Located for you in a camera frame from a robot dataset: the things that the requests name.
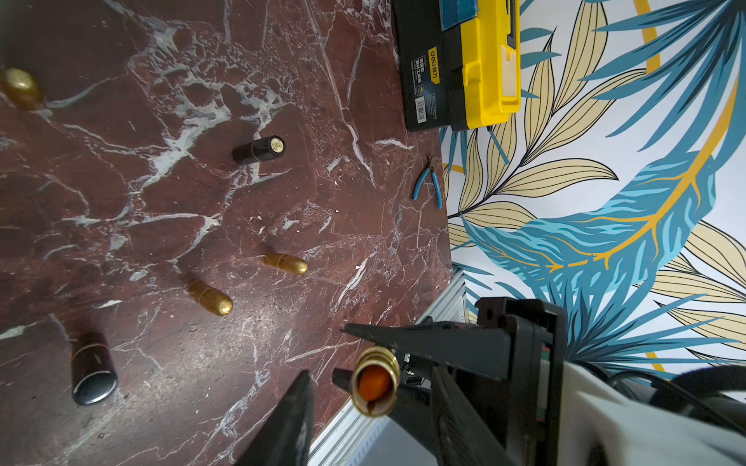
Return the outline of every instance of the wire cutters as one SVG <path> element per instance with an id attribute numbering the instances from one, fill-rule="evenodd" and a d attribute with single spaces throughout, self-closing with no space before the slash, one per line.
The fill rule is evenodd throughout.
<path id="1" fill-rule="evenodd" d="M 417 201 L 417 197 L 419 197 L 419 190 L 422 188 L 422 184 L 424 182 L 424 179 L 427 178 L 427 175 L 429 174 L 433 178 L 433 184 L 435 185 L 435 196 L 436 200 L 438 201 L 438 208 L 443 208 L 443 196 L 440 194 L 440 184 L 438 183 L 438 175 L 437 173 L 437 167 L 435 165 L 435 160 L 433 160 L 432 157 L 427 161 L 427 166 L 425 167 L 424 171 L 420 175 L 419 180 L 417 180 L 417 184 L 415 185 L 415 192 L 412 196 L 412 199 L 414 201 Z"/>

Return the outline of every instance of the toolbox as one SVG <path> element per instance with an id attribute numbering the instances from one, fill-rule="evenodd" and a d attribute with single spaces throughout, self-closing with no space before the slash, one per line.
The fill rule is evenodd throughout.
<path id="1" fill-rule="evenodd" d="M 465 17 L 469 1 L 473 14 Z M 516 0 L 393 0 L 393 7 L 408 130 L 497 125 L 521 109 Z"/>

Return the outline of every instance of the blue pliers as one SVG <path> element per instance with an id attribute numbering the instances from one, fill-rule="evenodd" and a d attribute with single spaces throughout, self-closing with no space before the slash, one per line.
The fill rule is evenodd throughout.
<path id="1" fill-rule="evenodd" d="M 440 194 L 440 184 L 438 183 L 438 175 L 437 173 L 437 166 L 435 165 L 435 160 L 433 160 L 432 157 L 427 161 L 427 166 L 425 167 L 424 171 L 420 175 L 419 180 L 417 180 L 417 184 L 415 185 L 415 192 L 412 196 L 412 199 L 414 201 L 417 201 L 417 197 L 419 196 L 419 190 L 422 188 L 422 183 L 424 182 L 424 179 L 427 178 L 427 175 L 430 174 L 430 176 L 433 178 L 433 184 L 435 185 L 435 196 L 438 201 L 438 208 L 443 208 L 443 196 Z"/>

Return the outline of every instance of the wall mural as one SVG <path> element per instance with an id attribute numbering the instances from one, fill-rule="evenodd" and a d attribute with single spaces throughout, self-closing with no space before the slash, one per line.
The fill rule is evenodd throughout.
<path id="1" fill-rule="evenodd" d="M 442 156 L 471 303 L 558 304 L 570 360 L 673 377 L 746 363 L 746 250 L 734 237 L 746 232 L 730 220 L 739 212 L 704 220 L 718 171 L 746 165 L 746 6 L 651 3 L 524 0 L 523 109 L 442 130 Z"/>

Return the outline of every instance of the red marble surface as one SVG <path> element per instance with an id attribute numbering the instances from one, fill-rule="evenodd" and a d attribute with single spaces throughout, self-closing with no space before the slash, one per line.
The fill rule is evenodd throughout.
<path id="1" fill-rule="evenodd" d="M 408 324 L 451 276 L 433 187 L 410 199 L 438 137 L 404 129 L 390 6 L 14 4 L 3 63 L 48 110 L 0 103 L 0 464 L 228 465 L 302 368 L 320 428 L 362 349 L 339 328 Z M 270 134 L 283 158 L 234 164 Z M 77 407 L 69 340 L 91 330 L 120 385 Z"/>

